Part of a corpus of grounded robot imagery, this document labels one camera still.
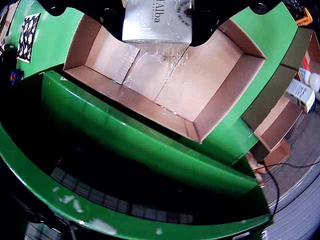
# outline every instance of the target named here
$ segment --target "concrete floor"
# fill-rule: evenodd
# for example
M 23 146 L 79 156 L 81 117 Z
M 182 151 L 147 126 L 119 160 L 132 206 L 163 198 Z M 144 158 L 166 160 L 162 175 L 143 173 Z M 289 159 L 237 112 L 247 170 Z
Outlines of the concrete floor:
M 290 144 L 290 153 L 283 163 L 302 166 L 313 164 L 317 160 L 320 156 L 320 103 L 318 101 L 313 112 L 302 114 L 299 117 L 285 139 Z M 270 172 L 279 185 L 280 195 L 292 188 L 308 169 L 296 169 L 287 165 L 274 167 Z M 277 190 L 267 173 L 262 177 L 266 181 L 263 193 L 268 204 L 271 204 L 277 199 Z

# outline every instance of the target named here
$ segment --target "white scuff mark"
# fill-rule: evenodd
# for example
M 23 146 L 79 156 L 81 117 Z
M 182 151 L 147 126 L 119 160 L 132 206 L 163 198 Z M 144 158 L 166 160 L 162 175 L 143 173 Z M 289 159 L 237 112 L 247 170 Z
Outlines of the white scuff mark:
M 54 189 L 52 189 L 52 192 L 56 192 L 56 191 L 58 191 L 58 190 L 59 190 L 59 187 L 56 186 Z
M 79 204 L 77 199 L 73 200 L 73 207 L 78 213 L 82 213 L 83 212 L 83 210 L 81 209 L 81 206 L 80 206 L 80 204 Z
M 112 226 L 110 226 L 109 224 L 106 224 L 105 222 L 95 218 L 94 220 L 91 220 L 89 222 L 89 225 L 91 225 L 92 227 L 105 232 L 109 235 L 116 235 L 117 234 L 117 230 L 114 229 Z
M 158 228 L 155 232 L 157 235 L 162 235 L 162 229 L 161 228 Z
M 75 196 L 67 196 L 67 195 L 65 195 L 64 198 L 59 198 L 59 201 L 64 203 L 64 204 L 67 204 L 74 198 L 75 198 Z

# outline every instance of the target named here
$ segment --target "small cardboard box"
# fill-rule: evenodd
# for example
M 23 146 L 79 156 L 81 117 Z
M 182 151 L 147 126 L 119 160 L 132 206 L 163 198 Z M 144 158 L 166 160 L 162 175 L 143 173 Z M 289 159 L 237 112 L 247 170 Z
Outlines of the small cardboard box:
M 166 61 L 173 67 L 155 58 L 116 40 L 84 15 L 63 70 L 136 113 L 201 143 L 266 60 L 232 20 L 205 44 L 184 49 L 178 61 Z
M 316 99 L 315 91 L 296 79 L 292 80 L 284 95 L 302 108 L 306 114 L 310 111 Z

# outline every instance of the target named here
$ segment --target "green metal panel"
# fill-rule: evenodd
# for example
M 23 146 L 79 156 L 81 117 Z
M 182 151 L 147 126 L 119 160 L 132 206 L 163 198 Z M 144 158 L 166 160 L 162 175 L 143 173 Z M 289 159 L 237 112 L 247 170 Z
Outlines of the green metal panel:
M 10 29 L 13 44 L 18 45 L 24 17 L 34 13 L 41 13 L 41 16 L 31 63 L 18 61 L 17 65 L 25 71 L 26 77 L 64 63 L 72 36 L 83 15 L 67 8 L 63 15 L 53 17 L 37 1 L 21 0 Z M 239 102 L 201 145 L 186 138 L 180 139 L 180 143 L 188 148 L 227 166 L 234 164 L 258 141 L 240 117 L 276 71 L 297 30 L 283 3 L 266 15 L 257 15 L 246 8 L 233 20 L 256 42 L 267 61 Z
M 53 70 L 43 74 L 42 104 L 56 121 L 65 122 L 65 131 L 72 126 L 120 156 L 215 193 L 238 197 L 257 185 L 254 177 L 146 127 L 61 77 Z
M 110 125 L 112 123 L 117 124 L 116 122 L 118 122 L 118 127 L 112 127 L 113 129 L 118 129 L 119 127 L 136 127 L 136 125 L 141 124 L 138 121 L 135 121 L 132 118 L 125 116 L 123 113 L 118 112 L 117 110 L 112 111 L 112 107 L 96 99 L 95 97 L 92 97 L 89 93 L 85 92 L 73 83 L 65 80 L 60 80 L 59 75 L 55 73 L 44 73 L 44 75 L 46 74 L 48 74 L 49 77 L 47 77 L 46 80 L 47 85 L 43 84 L 43 87 L 47 88 L 49 86 L 49 88 L 51 88 L 52 86 L 52 89 L 49 90 L 53 91 L 53 93 L 51 92 L 51 94 L 57 95 L 57 97 L 55 97 L 55 100 L 57 100 L 58 98 L 65 98 L 65 103 L 67 104 L 64 107 L 68 108 L 69 116 L 64 116 L 64 118 L 71 118 L 72 123 L 75 123 L 77 121 L 80 125 L 87 123 L 83 119 L 77 119 L 79 117 L 81 118 L 81 116 L 79 114 L 75 114 L 74 109 L 81 109 L 85 112 L 86 109 L 89 110 L 90 108 L 96 108 L 95 110 L 90 109 L 89 111 L 90 113 L 96 114 L 92 117 L 96 118 L 97 121 L 99 121 L 99 118 L 108 120 L 107 122 L 102 122 Z M 17 101 L 13 101 L 11 103 L 19 104 L 19 96 L 22 94 L 21 99 L 25 99 L 25 101 L 27 102 L 26 106 L 32 103 L 36 103 L 36 105 L 38 106 L 39 104 L 37 103 L 40 101 L 39 91 L 41 90 L 38 86 L 40 85 L 41 87 L 41 82 L 39 82 L 40 76 L 42 75 L 36 75 L 35 79 L 26 78 L 23 82 L 13 86 L 10 89 L 10 94 L 13 94 L 11 97 L 13 97 L 13 99 L 18 99 Z M 60 101 L 51 101 L 51 104 L 59 105 L 60 103 Z M 169 141 L 167 137 L 161 135 L 153 129 L 150 129 L 145 126 L 142 128 L 142 132 L 146 136 L 141 136 L 141 133 L 138 133 L 140 134 L 140 136 L 138 136 L 137 139 L 141 139 L 143 137 L 151 138 L 154 137 L 154 135 L 158 134 L 158 138 L 162 139 L 162 141 Z M 102 134 L 105 134 L 107 132 L 107 130 L 103 129 L 101 131 Z M 32 193 L 34 193 L 41 201 L 47 204 L 56 213 L 66 218 L 69 218 L 70 220 L 75 221 L 76 223 L 87 226 L 88 228 L 105 234 L 113 234 L 116 232 L 117 237 L 127 239 L 217 239 L 240 233 L 246 230 L 252 230 L 252 228 L 261 226 L 267 220 L 270 219 L 270 215 L 266 214 L 268 213 L 268 206 L 266 204 L 266 200 L 264 199 L 262 191 L 258 185 L 255 185 L 254 188 L 252 188 L 250 191 L 243 194 L 236 200 L 237 202 L 240 202 L 240 205 L 243 207 L 243 209 L 250 209 L 250 203 L 252 203 L 252 199 L 257 200 L 256 204 L 259 205 L 258 212 L 252 211 L 252 217 L 244 218 L 245 221 L 241 222 L 199 226 L 161 223 L 128 216 L 97 205 L 96 203 L 91 202 L 88 199 L 85 199 L 75 194 L 74 192 L 71 192 L 69 189 L 65 188 L 64 186 L 60 185 L 58 182 L 53 180 L 41 169 L 39 169 L 35 164 L 33 164 L 29 158 L 26 157 L 26 155 L 17 147 L 17 145 L 9 137 L 6 130 L 3 128 L 3 125 L 1 124 L 0 138 L 2 140 L 0 141 L 0 156 L 3 158 L 3 160 L 11 169 L 11 171 L 17 176 L 17 178 Z M 178 150 L 176 149 L 176 147 L 172 147 L 171 151 L 175 152 Z M 61 201 L 60 199 L 64 199 L 65 196 L 74 196 L 74 199 L 69 203 L 63 203 L 63 201 Z M 77 200 L 77 203 L 83 210 L 83 212 L 77 211 L 79 210 L 78 205 L 77 207 L 74 207 L 74 200 Z
M 18 60 L 17 67 L 24 77 L 63 64 L 66 61 L 70 42 L 83 13 L 67 8 L 61 16 L 50 15 L 36 0 L 22 0 L 15 12 L 9 34 L 12 44 L 18 46 L 25 16 L 41 13 L 36 27 L 31 54 L 31 63 Z
M 229 224 L 189 226 L 131 217 L 90 202 L 74 194 L 66 187 L 61 186 L 51 177 L 43 173 L 20 151 L 1 124 L 0 136 L 2 139 L 2 141 L 0 141 L 1 157 L 30 191 L 54 211 L 59 212 L 76 223 L 101 233 L 113 233 L 108 227 L 110 226 L 116 230 L 117 237 L 126 239 L 183 240 L 188 238 L 194 240 L 209 240 L 226 237 L 261 226 L 270 219 L 270 215 L 267 214 L 246 221 Z M 74 196 L 74 199 L 78 201 L 83 212 L 78 212 L 73 207 L 72 201 L 69 203 L 59 201 L 60 198 L 64 199 L 65 196 Z M 161 229 L 162 234 L 156 234 L 158 229 Z

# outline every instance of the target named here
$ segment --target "open cardboard box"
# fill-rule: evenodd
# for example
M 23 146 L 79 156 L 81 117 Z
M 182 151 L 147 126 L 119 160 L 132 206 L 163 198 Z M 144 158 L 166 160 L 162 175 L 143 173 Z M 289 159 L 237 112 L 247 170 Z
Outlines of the open cardboard box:
M 283 94 L 293 77 L 301 81 L 297 72 L 301 67 L 304 56 L 307 59 L 310 71 L 312 73 L 320 73 L 320 47 L 316 34 L 310 29 L 298 28 L 296 36 L 278 70 L 256 98 L 256 103 L 252 107 L 250 106 L 251 113 L 258 106 L 257 104 L 261 105 L 261 112 L 265 112 L 264 106 L 268 106 L 270 105 L 269 103 L 277 100 L 276 98 L 270 99 L 266 97 L 267 95 L 273 96 L 272 94 L 275 92 L 271 87 L 268 87 L 269 84 L 272 86 L 277 84 L 278 89 L 283 91 Z M 282 95 L 262 122 L 254 128 L 261 116 L 259 109 L 255 109 L 255 112 L 258 115 L 257 118 L 254 115 L 245 115 L 245 121 L 249 123 L 251 129 L 254 130 L 254 134 L 260 140 L 250 151 L 257 161 L 264 159 L 267 165 L 280 163 L 289 155 L 290 151 L 290 145 L 284 137 L 296 123 L 303 110 Z
M 232 20 L 205 44 L 182 53 L 175 66 L 168 67 L 159 56 L 118 41 L 84 15 L 63 70 L 140 115 L 201 143 L 237 103 L 266 58 Z

